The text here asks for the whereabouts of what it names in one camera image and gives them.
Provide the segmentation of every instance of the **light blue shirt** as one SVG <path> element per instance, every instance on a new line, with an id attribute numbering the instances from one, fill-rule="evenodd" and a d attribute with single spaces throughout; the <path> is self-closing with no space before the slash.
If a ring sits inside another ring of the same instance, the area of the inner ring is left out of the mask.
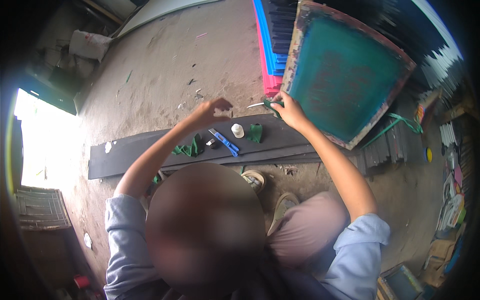
<path id="1" fill-rule="evenodd" d="M 107 269 L 108 299 L 115 299 L 141 284 L 159 280 L 145 240 L 146 212 L 128 195 L 107 199 L 105 229 L 110 260 Z M 390 227 L 376 214 L 358 217 L 338 236 L 336 257 L 322 285 L 340 300 L 373 300 L 380 274 L 380 244 L 386 245 Z"/>

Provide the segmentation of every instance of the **dirty floor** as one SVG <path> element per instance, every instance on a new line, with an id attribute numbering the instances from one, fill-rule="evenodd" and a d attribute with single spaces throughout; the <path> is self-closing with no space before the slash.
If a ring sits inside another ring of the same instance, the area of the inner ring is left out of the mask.
<path id="1" fill-rule="evenodd" d="M 208 34 L 195 39 L 204 33 Z M 78 125 L 65 145 L 70 159 L 62 163 L 62 170 L 52 169 L 49 174 L 58 179 L 83 253 L 103 285 L 109 259 L 105 199 L 112 196 L 120 179 L 87 179 L 90 146 L 171 128 L 199 102 L 217 96 L 234 105 L 234 117 L 268 113 L 263 107 L 246 109 L 264 96 L 252 2 L 204 4 L 142 26 L 110 47 L 91 83 L 77 99 Z M 195 100 L 198 89 L 204 97 Z M 426 257 L 441 204 L 443 163 L 435 132 L 430 130 L 427 141 L 433 150 L 431 164 L 397 166 L 369 181 L 380 217 L 392 230 L 390 244 L 383 248 L 382 270 L 406 261 L 417 274 Z M 272 209 L 283 192 L 294 192 L 305 200 L 332 187 L 323 165 L 317 176 L 316 163 L 298 167 L 295 176 L 286 176 L 275 166 L 255 167 L 268 174 L 260 195 L 265 209 Z M 92 250 L 83 243 L 86 232 L 93 241 Z"/>

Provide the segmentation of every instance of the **red cup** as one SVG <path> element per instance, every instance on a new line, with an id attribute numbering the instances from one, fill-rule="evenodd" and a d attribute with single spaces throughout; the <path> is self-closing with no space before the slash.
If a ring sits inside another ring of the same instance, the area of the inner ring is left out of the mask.
<path id="1" fill-rule="evenodd" d="M 90 286 L 90 280 L 88 280 L 87 276 L 75 275 L 73 280 L 78 288 L 87 288 Z"/>

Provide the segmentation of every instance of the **sandal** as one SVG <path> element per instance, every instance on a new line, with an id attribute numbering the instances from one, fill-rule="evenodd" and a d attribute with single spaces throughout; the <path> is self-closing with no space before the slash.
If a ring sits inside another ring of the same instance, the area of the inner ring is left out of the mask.
<path id="1" fill-rule="evenodd" d="M 265 176 L 257 170 L 248 170 L 241 176 L 250 184 L 256 194 L 260 193 L 265 186 Z"/>
<path id="2" fill-rule="evenodd" d="M 278 221 L 283 218 L 287 210 L 297 205 L 300 205 L 300 202 L 294 193 L 286 192 L 280 196 L 276 202 L 272 225 L 267 232 L 267 236 L 270 236 L 277 229 L 279 225 Z"/>

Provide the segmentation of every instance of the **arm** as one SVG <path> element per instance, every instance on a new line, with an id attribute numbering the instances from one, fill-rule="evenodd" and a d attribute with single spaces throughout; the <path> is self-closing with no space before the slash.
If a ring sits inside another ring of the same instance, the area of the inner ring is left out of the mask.
<path id="1" fill-rule="evenodd" d="M 279 100 L 284 102 L 285 107 L 278 104 L 272 104 L 272 107 L 285 123 L 300 132 L 315 148 L 350 213 L 350 221 L 368 213 L 376 214 L 375 197 L 355 165 L 307 119 L 296 100 L 283 91 L 273 99 Z"/>
<path id="2" fill-rule="evenodd" d="M 148 255 L 146 213 L 137 199 L 182 138 L 213 122 L 229 120 L 228 117 L 214 117 L 214 112 L 216 108 L 228 110 L 230 107 L 232 105 L 223 98 L 203 102 L 130 166 L 120 180 L 114 197 L 107 199 L 105 230 L 110 247 L 107 285 L 104 286 L 107 299 L 114 299 L 136 286 L 160 279 Z"/>
<path id="3" fill-rule="evenodd" d="M 126 194 L 139 198 L 146 191 L 152 178 L 158 172 L 173 148 L 189 133 L 214 122 L 230 120 L 229 117 L 215 117 L 215 109 L 229 110 L 232 105 L 223 98 L 203 102 L 186 119 L 175 125 L 161 139 L 151 145 L 128 168 L 117 185 L 114 195 Z"/>
<path id="4" fill-rule="evenodd" d="M 350 213 L 351 223 L 338 236 L 336 257 L 321 283 L 337 299 L 374 299 L 380 244 L 387 244 L 390 228 L 376 215 L 375 197 L 357 168 L 307 119 L 297 101 L 285 92 L 274 101 L 280 99 L 285 108 L 278 104 L 272 107 L 313 145 Z"/>

